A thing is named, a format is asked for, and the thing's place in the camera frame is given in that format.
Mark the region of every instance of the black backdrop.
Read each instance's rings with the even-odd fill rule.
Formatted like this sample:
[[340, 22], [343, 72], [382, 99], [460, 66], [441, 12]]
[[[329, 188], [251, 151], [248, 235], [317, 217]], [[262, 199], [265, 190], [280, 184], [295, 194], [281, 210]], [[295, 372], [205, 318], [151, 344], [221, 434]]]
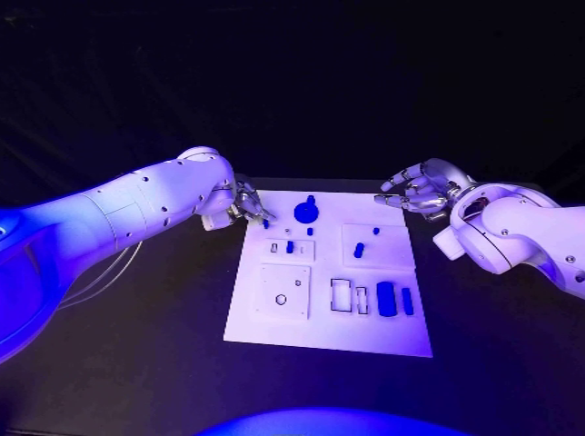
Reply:
[[585, 3], [0, 4], [0, 205], [210, 144], [252, 176], [430, 157], [585, 202]]

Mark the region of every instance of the robotic hand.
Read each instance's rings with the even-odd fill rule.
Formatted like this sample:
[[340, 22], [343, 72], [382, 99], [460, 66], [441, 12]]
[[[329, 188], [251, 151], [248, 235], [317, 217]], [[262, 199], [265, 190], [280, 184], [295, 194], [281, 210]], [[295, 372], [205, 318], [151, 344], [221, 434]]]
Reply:
[[428, 221], [450, 216], [434, 242], [451, 260], [464, 254], [492, 273], [532, 265], [567, 292], [585, 299], [585, 206], [562, 207], [533, 189], [477, 183], [451, 163], [430, 159], [381, 186], [407, 184], [407, 196], [376, 195], [378, 203], [421, 213]]
[[0, 362], [39, 335], [89, 267], [195, 214], [208, 230], [242, 216], [275, 220], [208, 147], [53, 202], [0, 209]]

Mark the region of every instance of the dark table surface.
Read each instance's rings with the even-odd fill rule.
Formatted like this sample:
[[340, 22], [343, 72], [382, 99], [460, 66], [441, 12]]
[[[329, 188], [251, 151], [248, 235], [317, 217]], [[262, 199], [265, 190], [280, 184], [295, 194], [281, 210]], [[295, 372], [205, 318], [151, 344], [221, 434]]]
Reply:
[[585, 434], [585, 302], [529, 266], [496, 276], [467, 257], [451, 262], [432, 242], [444, 224], [408, 214], [407, 225], [434, 359], [225, 342], [246, 224], [208, 233], [192, 219], [144, 242], [107, 292], [56, 313], [0, 366], [0, 425], [189, 435], [257, 412], [334, 406], [476, 434]]

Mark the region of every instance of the white board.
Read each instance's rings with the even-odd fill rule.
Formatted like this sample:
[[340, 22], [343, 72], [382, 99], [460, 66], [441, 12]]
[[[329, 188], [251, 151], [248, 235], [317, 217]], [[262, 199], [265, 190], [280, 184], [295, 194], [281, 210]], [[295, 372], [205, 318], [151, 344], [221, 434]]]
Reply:
[[[249, 223], [223, 339], [432, 357], [404, 212], [376, 204], [372, 194], [259, 191], [259, 195], [278, 220], [268, 229]], [[308, 195], [316, 197], [320, 216], [314, 223], [301, 224], [294, 207]], [[287, 253], [288, 241], [293, 253]], [[359, 242], [365, 244], [360, 259], [353, 256]], [[304, 273], [306, 280], [298, 278]], [[350, 312], [333, 310], [333, 279], [350, 281]], [[394, 284], [394, 317], [379, 316], [379, 282]], [[362, 300], [357, 288], [366, 289]], [[411, 290], [414, 315], [405, 314], [402, 288]]]

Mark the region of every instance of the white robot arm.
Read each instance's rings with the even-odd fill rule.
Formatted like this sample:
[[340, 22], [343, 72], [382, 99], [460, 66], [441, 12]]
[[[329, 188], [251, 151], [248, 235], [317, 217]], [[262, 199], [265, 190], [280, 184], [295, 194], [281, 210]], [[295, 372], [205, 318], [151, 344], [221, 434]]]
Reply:
[[164, 163], [53, 202], [0, 210], [0, 362], [40, 333], [69, 286], [108, 256], [202, 215], [208, 230], [274, 220], [216, 150]]
[[434, 241], [451, 260], [469, 254], [496, 274], [528, 263], [585, 299], [585, 206], [561, 207], [545, 194], [512, 184], [477, 183], [441, 159], [398, 173], [382, 191], [404, 182], [407, 195], [382, 194], [376, 202], [422, 213], [428, 221], [450, 215], [450, 227]]

